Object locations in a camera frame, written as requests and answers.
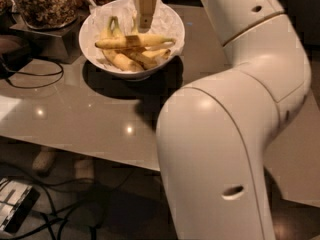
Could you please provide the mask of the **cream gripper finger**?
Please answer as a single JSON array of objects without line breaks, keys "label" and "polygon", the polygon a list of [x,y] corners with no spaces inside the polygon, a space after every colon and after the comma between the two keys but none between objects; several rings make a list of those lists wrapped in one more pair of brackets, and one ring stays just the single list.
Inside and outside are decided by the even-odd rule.
[{"label": "cream gripper finger", "polygon": [[134,0],[137,11],[138,26],[149,29],[152,24],[157,0]]}]

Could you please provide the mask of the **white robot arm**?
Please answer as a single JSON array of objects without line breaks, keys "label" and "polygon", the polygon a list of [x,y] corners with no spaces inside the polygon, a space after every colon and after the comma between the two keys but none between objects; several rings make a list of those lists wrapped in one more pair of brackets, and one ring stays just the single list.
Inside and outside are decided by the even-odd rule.
[{"label": "white robot arm", "polygon": [[311,68],[277,0],[201,0],[230,69],[177,90],[157,122],[179,240],[275,240],[267,146],[299,113]]}]

